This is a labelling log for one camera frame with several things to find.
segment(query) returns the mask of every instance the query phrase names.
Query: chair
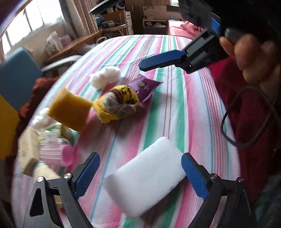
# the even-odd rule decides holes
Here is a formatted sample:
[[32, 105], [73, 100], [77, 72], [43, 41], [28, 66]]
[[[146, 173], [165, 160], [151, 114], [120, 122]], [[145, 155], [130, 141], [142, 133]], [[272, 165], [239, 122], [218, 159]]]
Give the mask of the chair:
[[81, 55], [70, 56], [40, 69], [23, 47], [18, 48], [0, 65], [0, 95], [15, 110], [19, 110], [31, 97], [37, 78], [46, 71], [74, 63], [79, 58]]

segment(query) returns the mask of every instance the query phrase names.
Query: blue gripper pad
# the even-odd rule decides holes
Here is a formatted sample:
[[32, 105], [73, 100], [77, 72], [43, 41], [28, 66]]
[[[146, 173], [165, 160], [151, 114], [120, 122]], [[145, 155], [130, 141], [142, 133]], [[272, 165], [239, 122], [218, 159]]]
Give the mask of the blue gripper pad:
[[209, 193], [207, 188], [207, 181], [200, 173], [198, 168], [203, 166], [198, 165], [190, 153], [185, 153], [182, 155], [182, 168], [184, 169], [196, 195], [202, 197], [206, 200]]
[[167, 67], [170, 65], [179, 64], [186, 57], [187, 54], [185, 51], [167, 51], [141, 60], [139, 63], [139, 68], [142, 71], [149, 71], [158, 67]]
[[75, 172], [80, 173], [77, 179], [75, 179], [75, 191], [73, 193], [76, 199], [85, 195], [94, 175], [97, 172], [100, 164], [100, 156], [98, 153], [93, 152], [88, 159], [76, 167]]

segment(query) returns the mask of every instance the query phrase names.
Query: human hand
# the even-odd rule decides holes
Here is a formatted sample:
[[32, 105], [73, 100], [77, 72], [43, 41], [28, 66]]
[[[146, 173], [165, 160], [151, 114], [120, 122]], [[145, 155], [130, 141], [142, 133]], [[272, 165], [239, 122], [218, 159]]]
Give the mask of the human hand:
[[220, 44], [230, 56], [235, 56], [246, 82], [260, 86], [270, 101], [273, 101], [280, 84], [278, 48], [273, 41], [261, 44], [251, 34], [243, 35], [235, 45], [225, 37]]

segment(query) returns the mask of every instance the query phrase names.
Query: table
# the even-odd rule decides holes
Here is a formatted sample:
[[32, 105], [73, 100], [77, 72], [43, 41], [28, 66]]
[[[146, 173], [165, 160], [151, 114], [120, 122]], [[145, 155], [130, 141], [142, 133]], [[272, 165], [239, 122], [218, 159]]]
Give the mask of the table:
[[111, 28], [107, 28], [107, 29], [102, 29], [102, 32], [103, 33], [112, 33], [114, 31], [118, 31], [121, 36], [124, 36], [124, 34], [122, 33], [122, 29], [126, 29], [127, 28], [127, 25], [126, 24], [122, 24], [122, 25], [119, 25], [119, 26], [115, 26], [115, 27], [111, 27]]
[[63, 48], [62, 50], [56, 52], [55, 54], [51, 55], [48, 60], [46, 61], [46, 63], [51, 63], [52, 61], [54, 61], [55, 59], [75, 50], [78, 46], [80, 46], [81, 44], [84, 44], [86, 42], [91, 41], [92, 39], [95, 39], [96, 37], [100, 36], [102, 34], [102, 31], [99, 30], [98, 32], [95, 32], [89, 36], [84, 36], [84, 37], [79, 37], [73, 41], [70, 42], [70, 44], [68, 44], [65, 48]]
[[[146, 56], [173, 49], [183, 49], [191, 40], [168, 35], [133, 35], [115, 37], [97, 45], [73, 64], [47, 93], [36, 110], [48, 107], [62, 87], [86, 99], [95, 100], [111, 86], [96, 90], [89, 83], [89, 74], [104, 66], [121, 69], [119, 83], [127, 84], [139, 73], [150, 79], [163, 81], [152, 97], [129, 118], [102, 124], [93, 121], [80, 135], [74, 134], [79, 158], [67, 171], [84, 162], [92, 151], [100, 154], [101, 164], [85, 196], [79, 203], [94, 227], [110, 228], [183, 228], [188, 227], [202, 199], [197, 197], [185, 178], [160, 203], [142, 217], [131, 219], [115, 205], [103, 188], [103, 179], [141, 153], [158, 138], [166, 136], [183, 153], [189, 151], [195, 160], [210, 173], [235, 180], [240, 175], [237, 150], [220, 133], [225, 107], [206, 68], [186, 74], [181, 68], [169, 66], [142, 72], [140, 60]], [[225, 131], [233, 136], [229, 120]], [[15, 222], [22, 227], [23, 216], [33, 188], [31, 177], [21, 173], [16, 159], [12, 183], [12, 210]], [[218, 208], [215, 227], [224, 200]], [[63, 210], [64, 226], [70, 224]]]

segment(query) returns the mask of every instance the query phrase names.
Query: purple packet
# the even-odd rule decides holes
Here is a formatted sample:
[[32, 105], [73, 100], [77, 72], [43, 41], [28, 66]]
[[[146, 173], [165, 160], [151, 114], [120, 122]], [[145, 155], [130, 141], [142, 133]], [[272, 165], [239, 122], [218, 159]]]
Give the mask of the purple packet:
[[129, 87], [135, 91], [140, 102], [145, 102], [153, 93], [153, 91], [157, 88], [157, 86], [163, 84], [162, 81], [154, 81], [152, 79], [147, 78], [139, 74], [137, 78], [131, 81], [128, 84]]

